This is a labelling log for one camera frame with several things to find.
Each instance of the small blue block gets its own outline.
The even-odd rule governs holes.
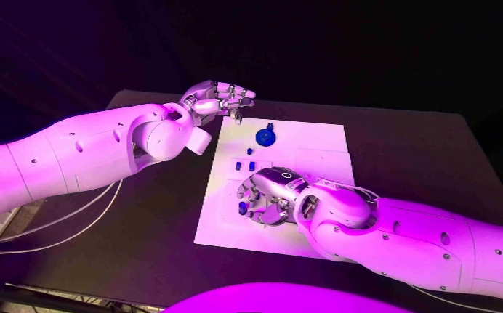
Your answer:
[[[247,214],[247,203],[246,202],[240,202],[240,215],[246,215]]]

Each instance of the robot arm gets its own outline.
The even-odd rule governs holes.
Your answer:
[[[0,145],[0,213],[51,195],[93,190],[174,159],[205,152],[200,129],[215,115],[241,122],[256,93],[227,83],[194,86],[179,103],[146,104],[78,115]]]
[[[241,214],[279,226],[295,218],[321,255],[430,290],[503,298],[503,227],[420,203],[365,199],[328,179],[308,184],[286,168],[266,168],[244,182],[238,198],[261,193],[270,206]]]

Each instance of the blue object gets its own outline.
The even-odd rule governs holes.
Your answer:
[[[240,215],[246,215],[247,214],[247,203],[246,202],[240,202]]]
[[[272,146],[276,143],[276,133],[273,132],[273,123],[269,123],[266,129],[260,129],[256,135],[256,141],[261,146]]]

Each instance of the table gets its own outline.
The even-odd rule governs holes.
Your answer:
[[[178,100],[176,94],[125,90],[110,108]],[[502,182],[460,115],[263,100],[244,115],[344,124],[359,186],[503,224]],[[205,154],[184,150],[171,162],[127,178],[109,214],[73,241],[47,251],[0,256],[0,280],[159,306],[243,282],[293,282],[358,293],[414,311],[453,309],[359,265],[195,244],[221,118],[204,128],[214,135]],[[50,198],[34,226],[68,214],[97,194]],[[63,224],[0,249],[63,240],[90,224],[110,199],[107,195]],[[251,293],[249,299],[272,294]],[[503,300],[453,296],[503,310]]]

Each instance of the paper sheet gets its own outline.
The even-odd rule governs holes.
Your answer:
[[[256,133],[269,123],[274,124],[277,141],[261,147]],[[243,164],[240,171],[237,161]],[[250,161],[256,161],[256,172],[283,166],[303,174],[309,182],[325,177],[355,185],[344,126],[257,118],[244,118],[238,126],[231,118],[224,118],[195,238],[197,244],[323,259],[296,224],[269,227],[238,214],[237,190],[254,174]]]

